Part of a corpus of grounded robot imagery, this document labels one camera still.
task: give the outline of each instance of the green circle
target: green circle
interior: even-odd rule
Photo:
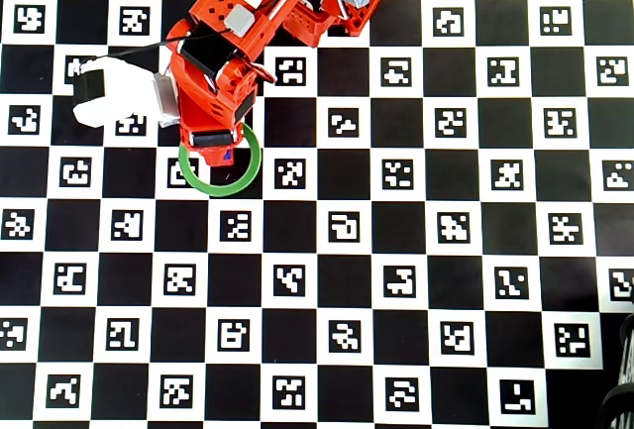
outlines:
[[[191,163],[189,162],[189,150],[185,147],[185,145],[180,144],[178,162],[180,163],[180,171],[187,183],[189,183],[192,188],[208,194],[213,198],[231,196],[232,194],[239,193],[249,186],[253,180],[256,179],[256,176],[258,176],[260,166],[262,166],[262,149],[260,148],[258,138],[251,127],[244,124],[244,131],[245,138],[247,139],[247,143],[251,149],[251,161],[249,162],[249,167],[247,168],[247,171],[245,171],[245,174],[243,174],[243,176],[236,182],[222,186],[205,183],[196,176],[194,170],[191,169]]]

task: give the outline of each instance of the checkerboard floor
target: checkerboard floor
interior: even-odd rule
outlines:
[[[1,2],[0,427],[591,427],[632,311],[632,0],[279,33],[222,200],[176,129],[71,110],[80,60],[193,1]]]

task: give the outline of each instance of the green ring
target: green ring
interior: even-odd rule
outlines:
[[[254,134],[254,131],[247,124],[244,124],[244,132],[249,148],[251,149],[251,161],[249,162],[249,167],[247,168],[245,174],[243,174],[236,182],[222,186],[205,183],[196,176],[196,173],[194,173],[194,170],[191,169],[191,163],[189,162],[189,150],[185,147],[185,145],[180,144],[178,162],[180,163],[180,171],[187,183],[189,183],[192,188],[208,194],[213,198],[231,196],[232,194],[239,193],[249,186],[253,180],[256,179],[256,176],[258,176],[258,172],[262,166],[262,149],[260,148],[260,143],[258,142],[256,134]]]

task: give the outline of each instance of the checkerboard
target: checkerboard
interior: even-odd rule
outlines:
[[[280,32],[262,172],[211,200],[176,128],[71,108],[80,61],[194,1],[2,0],[0,427],[591,427],[632,311],[632,0]]]

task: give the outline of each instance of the white square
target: white square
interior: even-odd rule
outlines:
[[[634,203],[634,150],[590,150],[590,175],[593,202]]]
[[[568,27],[572,27],[572,33],[564,35]],[[583,0],[528,0],[528,35],[531,46],[583,47],[583,31]]]
[[[477,115],[476,97],[425,97],[425,148],[476,150],[479,146]]]
[[[587,97],[634,97],[634,46],[586,46],[583,54]],[[620,74],[623,67],[625,74]],[[616,85],[623,77],[626,82]]]
[[[102,147],[49,148],[48,198],[101,199]]]
[[[194,162],[196,174],[205,183],[209,182],[211,168],[199,154],[190,154],[189,161]],[[157,147],[157,199],[187,199],[208,201],[206,194],[187,184],[178,163],[178,147]]]
[[[109,324],[109,319],[118,321]],[[121,335],[123,342],[110,341],[108,335],[115,337],[115,333]],[[149,363],[151,340],[151,307],[97,307],[93,362]]]
[[[262,175],[266,200],[316,201],[317,149],[266,149]]]
[[[424,201],[425,191],[425,150],[370,150],[372,201]]]
[[[480,149],[479,199],[482,202],[536,201],[535,155],[532,149]],[[492,178],[493,162],[497,169]]]
[[[99,252],[153,252],[155,217],[156,206],[153,199],[102,199],[99,218]]]
[[[427,201],[425,203],[427,254],[430,256],[480,256],[482,254],[481,216],[479,201]]]
[[[10,113],[11,106],[14,106],[13,113]],[[0,94],[0,143],[2,145],[48,147],[51,144],[52,120],[53,97],[51,95]]]
[[[173,376],[161,381],[162,376]],[[183,383],[179,376],[187,376],[190,385],[175,390],[173,396],[183,396],[181,401],[191,405],[185,407],[160,407],[164,402],[166,388],[161,383]],[[149,421],[202,421],[205,418],[205,381],[206,368],[204,363],[150,363],[148,381],[148,420]]]
[[[541,257],[594,257],[596,256],[596,246],[594,241],[594,210],[592,203],[563,203],[545,202],[536,204],[537,210],[537,247]],[[568,223],[563,219],[569,216]],[[581,215],[581,226],[575,221]],[[583,243],[578,242],[575,230],[572,227],[580,228]],[[551,227],[557,227],[554,236],[557,241],[551,243]]]
[[[10,320],[14,318],[27,319],[26,328],[22,320],[11,325]],[[40,340],[40,307],[0,306],[0,321],[5,319],[9,321],[0,325],[0,335],[7,340],[4,343],[0,340],[0,363],[36,363]]]
[[[598,309],[601,313],[631,313],[634,258],[596,258]]]
[[[317,253],[371,254],[370,223],[370,201],[317,201]]]
[[[57,0],[4,0],[2,16],[3,45],[55,44]]]
[[[271,46],[264,52],[264,68],[277,76],[277,83],[264,83],[266,97],[316,97],[317,50]]]
[[[262,279],[263,308],[317,308],[317,255],[262,254]]]
[[[428,318],[431,367],[486,368],[484,311],[432,309]],[[447,349],[455,348],[455,352],[444,354],[443,343]]]
[[[427,258],[407,254],[372,254],[372,308],[425,310]]]
[[[370,308],[318,308],[317,363],[371,366],[374,362],[372,327]]]
[[[261,365],[260,382],[261,422],[317,422],[317,365]],[[274,386],[286,392],[284,404],[298,407],[273,407]]]
[[[43,307],[96,307],[99,253],[45,252]]]
[[[373,380],[374,422],[378,424],[431,424],[432,395],[429,367],[376,365],[373,368]],[[408,401],[411,401],[410,404],[414,402],[412,397],[418,403],[418,410],[399,411],[398,407],[407,407]]]
[[[513,427],[548,427],[546,370],[538,368],[487,368],[486,378],[488,422],[490,424]],[[521,386],[514,385],[513,393],[518,396],[519,402],[517,404],[515,401],[506,402],[502,405],[500,397],[500,382],[502,380],[532,381],[534,399],[522,398]],[[534,414],[513,414],[513,411],[522,409],[534,412]]]
[[[542,310],[542,285],[537,256],[482,256],[482,286],[484,310]]]
[[[33,420],[34,421],[89,421],[90,410],[92,404],[92,363],[38,363],[36,367],[36,384],[35,396],[33,404]],[[64,400],[74,404],[77,407],[60,408],[47,407],[47,401],[50,398],[47,384],[49,375],[69,375],[79,376],[70,377],[67,383],[71,383],[68,391],[64,391],[64,387],[56,385],[57,389],[53,393],[55,401],[63,398]]]
[[[206,328],[206,363],[259,365],[262,362],[261,308],[209,307]]]
[[[590,138],[585,97],[533,97],[535,150],[587,150]]]
[[[249,236],[243,237],[247,231],[246,223],[249,227]],[[214,253],[261,254],[264,233],[264,204],[262,201],[250,199],[213,201],[209,206],[208,229],[209,245],[207,249],[213,249]]]
[[[421,5],[425,48],[476,46],[476,0],[423,0]]]
[[[207,306],[207,253],[154,253],[152,307]]]
[[[369,149],[370,98],[317,97],[317,147]]]
[[[370,97],[423,97],[423,49],[370,48]]]
[[[88,57],[101,57],[108,53],[105,45],[55,45],[53,56],[53,94],[73,95],[71,81],[81,63]]]
[[[110,0],[108,46],[147,46],[158,43],[162,39],[161,10],[161,0]],[[147,34],[143,28],[146,22],[149,22]],[[122,35],[121,31],[124,30],[127,33]]]
[[[489,85],[488,68],[498,67],[493,76],[497,85]],[[477,97],[530,97],[533,92],[531,50],[525,46],[495,46],[475,49]]]
[[[4,221],[5,210],[8,220]],[[33,212],[34,221],[29,222],[29,215]],[[47,230],[47,199],[46,198],[0,198],[0,252],[32,253],[41,252],[45,246]],[[2,239],[4,233],[9,239]]]
[[[557,337],[555,336],[555,326],[558,324],[583,325],[583,332],[587,332],[585,337],[589,341],[589,357],[574,356],[571,351],[566,352],[571,356],[558,356],[557,348],[563,348],[569,338],[569,335],[562,335],[560,332]],[[544,363],[547,370],[603,370],[601,323],[598,312],[542,312],[542,333]],[[579,354],[581,350],[588,350],[587,345],[585,346],[584,349],[572,350]]]

